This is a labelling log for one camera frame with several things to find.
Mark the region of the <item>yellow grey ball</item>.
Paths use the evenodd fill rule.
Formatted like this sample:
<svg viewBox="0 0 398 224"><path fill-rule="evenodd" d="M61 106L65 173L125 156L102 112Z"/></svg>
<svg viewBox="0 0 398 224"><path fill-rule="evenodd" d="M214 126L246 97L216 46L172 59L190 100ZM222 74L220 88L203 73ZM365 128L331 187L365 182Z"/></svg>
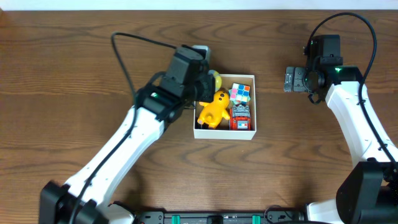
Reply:
<svg viewBox="0 0 398 224"><path fill-rule="evenodd" d="M222 77L216 70L209 70L208 74L215 79L215 91L218 91L222 86Z"/></svg>

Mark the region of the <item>orange toy dinosaur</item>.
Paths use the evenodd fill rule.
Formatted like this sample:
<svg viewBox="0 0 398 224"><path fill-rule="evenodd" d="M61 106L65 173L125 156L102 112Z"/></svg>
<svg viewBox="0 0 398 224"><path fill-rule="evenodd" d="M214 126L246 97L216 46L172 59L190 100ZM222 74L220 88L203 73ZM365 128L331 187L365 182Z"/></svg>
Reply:
<svg viewBox="0 0 398 224"><path fill-rule="evenodd" d="M207 124L210 129L216 129L223 119L230 120L227 110L229 95L226 91L217 91L211 103L199 102L199 104L203 109L197 118L198 124Z"/></svg>

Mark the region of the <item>multicolour puzzle cube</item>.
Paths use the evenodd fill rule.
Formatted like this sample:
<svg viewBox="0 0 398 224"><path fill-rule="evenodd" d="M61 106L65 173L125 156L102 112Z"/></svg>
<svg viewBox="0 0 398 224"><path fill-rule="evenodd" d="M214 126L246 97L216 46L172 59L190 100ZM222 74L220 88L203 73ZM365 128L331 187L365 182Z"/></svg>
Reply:
<svg viewBox="0 0 398 224"><path fill-rule="evenodd" d="M251 100L250 90L251 87L249 85L233 83L231 89L229 89L229 100L235 105L247 105Z"/></svg>

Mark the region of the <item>red grey toy truck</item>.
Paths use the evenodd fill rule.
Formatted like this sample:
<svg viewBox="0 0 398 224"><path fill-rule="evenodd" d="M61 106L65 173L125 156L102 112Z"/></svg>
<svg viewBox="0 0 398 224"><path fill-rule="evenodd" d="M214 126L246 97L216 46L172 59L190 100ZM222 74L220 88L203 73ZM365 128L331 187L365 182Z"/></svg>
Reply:
<svg viewBox="0 0 398 224"><path fill-rule="evenodd" d="M229 129L232 131L250 131L251 114L248 105L234 105L230 110Z"/></svg>

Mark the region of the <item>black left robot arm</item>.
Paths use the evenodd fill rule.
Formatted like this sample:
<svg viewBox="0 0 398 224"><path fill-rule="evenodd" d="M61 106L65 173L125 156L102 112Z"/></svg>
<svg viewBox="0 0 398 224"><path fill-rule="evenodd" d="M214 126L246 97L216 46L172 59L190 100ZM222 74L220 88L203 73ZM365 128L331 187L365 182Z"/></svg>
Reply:
<svg viewBox="0 0 398 224"><path fill-rule="evenodd" d="M134 213L111 203L111 197L186 106L213 100L216 81L209 61L205 45L177 47L167 71L156 73L137 91L123 123L94 158L63 185L50 181L42 189L39 223L134 223Z"/></svg>

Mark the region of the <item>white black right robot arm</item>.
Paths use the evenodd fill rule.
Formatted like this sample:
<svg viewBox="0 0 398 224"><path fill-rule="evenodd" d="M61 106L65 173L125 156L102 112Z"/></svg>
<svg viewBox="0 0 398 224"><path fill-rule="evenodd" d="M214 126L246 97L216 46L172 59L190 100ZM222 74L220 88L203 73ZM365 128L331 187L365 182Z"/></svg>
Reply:
<svg viewBox="0 0 398 224"><path fill-rule="evenodd" d="M368 98L357 67L287 67L286 92L317 93L343 132L353 170L334 199L306 206L312 223L397 223L397 147Z"/></svg>

